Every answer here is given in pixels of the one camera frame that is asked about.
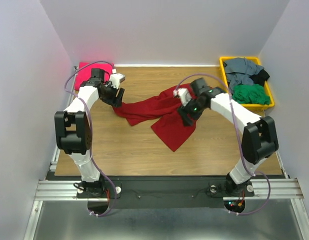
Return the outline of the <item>dark red t shirt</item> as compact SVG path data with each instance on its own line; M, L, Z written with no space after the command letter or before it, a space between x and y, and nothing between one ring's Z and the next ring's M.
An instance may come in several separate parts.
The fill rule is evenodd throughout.
M174 97L170 87L159 95L135 103L122 103L121 107L114 107L114 113L125 118L130 126L155 120L151 129L158 138L173 152L193 134L196 129L196 120L192 126L185 126L177 109L182 105L181 101Z

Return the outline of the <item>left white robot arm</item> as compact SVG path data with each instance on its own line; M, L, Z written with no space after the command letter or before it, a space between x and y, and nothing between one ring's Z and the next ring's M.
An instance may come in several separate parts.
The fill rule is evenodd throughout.
M115 69L105 80L105 71L92 68L90 78L81 83L73 101L63 111L54 115L57 147L70 156L81 174L81 182L75 183L78 198L100 198L108 193L105 178L96 167L92 154L92 119L90 109L98 100L112 107L120 107L125 76Z

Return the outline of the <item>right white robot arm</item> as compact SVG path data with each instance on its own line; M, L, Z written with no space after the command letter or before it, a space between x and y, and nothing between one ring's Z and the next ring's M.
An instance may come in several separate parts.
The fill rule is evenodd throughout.
M257 168L279 149L275 121L270 116L251 112L220 87L208 86L203 78L191 82L190 90L180 85L173 90L173 96L181 102L177 112L184 126L192 126L206 109L219 113L234 125L240 159L226 175L224 189L227 194L236 195L256 174Z

